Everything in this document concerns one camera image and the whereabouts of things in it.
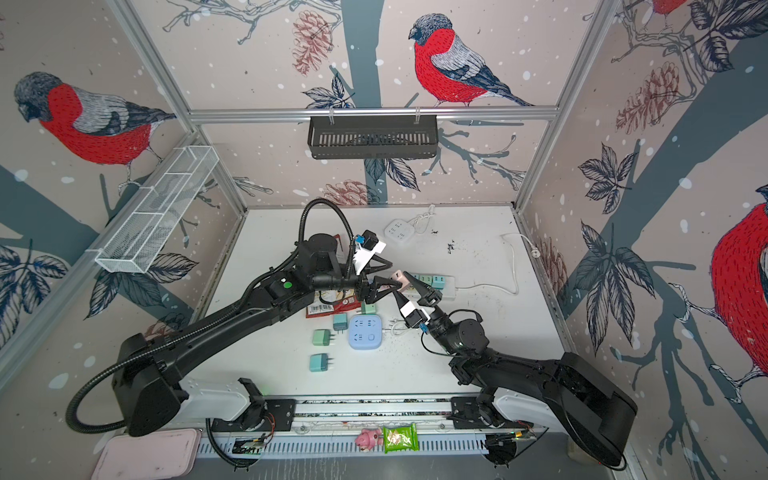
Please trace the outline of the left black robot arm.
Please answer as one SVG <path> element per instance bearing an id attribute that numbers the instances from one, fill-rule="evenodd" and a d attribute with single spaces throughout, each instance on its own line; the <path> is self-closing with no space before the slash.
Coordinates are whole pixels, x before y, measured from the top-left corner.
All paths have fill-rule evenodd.
<path id="1" fill-rule="evenodd" d="M 181 411 L 189 394 L 183 379 L 210 357 L 263 328 L 279 323 L 311 305 L 319 292 L 352 290 L 355 297 L 374 304 L 401 287 L 381 276 L 391 262 L 380 256 L 383 241 L 370 230 L 348 236 L 345 261 L 336 255 L 337 240 L 329 234 L 306 234 L 310 212 L 330 208 L 344 229 L 351 228 L 342 210 L 324 198 L 311 200 L 299 220 L 298 239 L 289 257 L 251 281 L 241 297 L 193 325 L 148 341 L 136 334 L 121 345 L 118 360 L 86 382 L 65 411 L 67 426 L 78 433 L 98 434 L 125 429 L 134 437 L 153 433 Z M 86 396 L 108 380 L 121 420 L 92 425 L 79 419 Z"/>

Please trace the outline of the red white snack bag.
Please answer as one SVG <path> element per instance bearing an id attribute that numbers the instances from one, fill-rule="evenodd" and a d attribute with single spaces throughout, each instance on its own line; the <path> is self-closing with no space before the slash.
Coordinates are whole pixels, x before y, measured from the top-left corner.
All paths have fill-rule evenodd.
<path id="1" fill-rule="evenodd" d="M 315 300 L 306 307 L 307 318 L 333 316 L 359 310 L 361 302 L 355 296 L 353 289 L 320 291 L 315 294 Z"/>

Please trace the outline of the pink plug adapter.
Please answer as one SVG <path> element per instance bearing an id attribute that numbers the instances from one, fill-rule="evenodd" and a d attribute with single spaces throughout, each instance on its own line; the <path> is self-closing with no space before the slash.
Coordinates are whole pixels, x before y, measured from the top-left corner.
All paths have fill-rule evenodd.
<path id="1" fill-rule="evenodd" d="M 407 288 L 410 284 L 410 281 L 401 270 L 396 270 L 391 275 L 391 279 L 399 282 L 401 288 Z"/>

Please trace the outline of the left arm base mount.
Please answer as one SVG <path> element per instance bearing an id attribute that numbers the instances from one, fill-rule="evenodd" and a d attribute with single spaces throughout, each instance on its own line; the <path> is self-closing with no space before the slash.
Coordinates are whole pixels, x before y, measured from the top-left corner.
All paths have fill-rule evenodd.
<path id="1" fill-rule="evenodd" d="M 267 398 L 249 406 L 234 420 L 214 419 L 213 432 L 288 432 L 292 428 L 297 401 Z"/>

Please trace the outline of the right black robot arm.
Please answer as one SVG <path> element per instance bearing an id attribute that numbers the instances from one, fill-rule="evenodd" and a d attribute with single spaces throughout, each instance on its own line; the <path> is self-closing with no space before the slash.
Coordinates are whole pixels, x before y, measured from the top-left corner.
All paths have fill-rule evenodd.
<path id="1" fill-rule="evenodd" d="M 559 359 L 534 360 L 489 347 L 482 316 L 455 322 L 439 307 L 442 293 L 408 272 L 397 271 L 392 282 L 414 288 L 414 302 L 397 290 L 394 298 L 409 327 L 418 327 L 450 358 L 452 374 L 461 385 L 481 389 L 477 397 L 481 421 L 499 425 L 512 416 L 494 405 L 504 389 L 543 403 L 574 443 L 601 465 L 626 468 L 625 447 L 637 416 L 637 404 L 620 387 L 581 356 L 566 352 Z"/>

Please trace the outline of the white colourful power strip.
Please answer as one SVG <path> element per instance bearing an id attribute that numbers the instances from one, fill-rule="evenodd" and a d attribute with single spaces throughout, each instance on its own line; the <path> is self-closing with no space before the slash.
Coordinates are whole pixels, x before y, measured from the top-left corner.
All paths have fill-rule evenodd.
<path id="1" fill-rule="evenodd" d="M 412 273 L 412 276 L 440 291 L 444 300 L 454 300 L 457 295 L 457 281 L 453 276 L 441 274 Z"/>

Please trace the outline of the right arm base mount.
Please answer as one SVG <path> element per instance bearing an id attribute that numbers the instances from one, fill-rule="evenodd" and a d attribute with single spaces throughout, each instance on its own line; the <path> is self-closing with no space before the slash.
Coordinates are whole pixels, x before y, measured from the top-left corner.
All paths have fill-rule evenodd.
<path id="1" fill-rule="evenodd" d="M 457 430 L 509 428 L 504 418 L 483 395 L 457 396 L 450 399 L 451 410 L 447 419 Z"/>

